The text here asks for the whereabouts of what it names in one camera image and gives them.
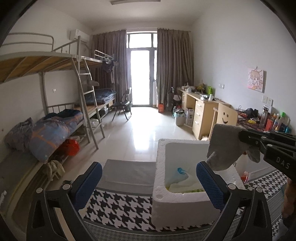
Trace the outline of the person's right hand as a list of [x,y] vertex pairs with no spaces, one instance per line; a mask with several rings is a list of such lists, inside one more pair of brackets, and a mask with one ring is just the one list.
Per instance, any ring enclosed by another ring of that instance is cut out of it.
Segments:
[[295,182],[290,178],[287,179],[287,186],[284,192],[284,203],[282,208],[283,218],[288,218],[294,212],[294,203],[296,198]]

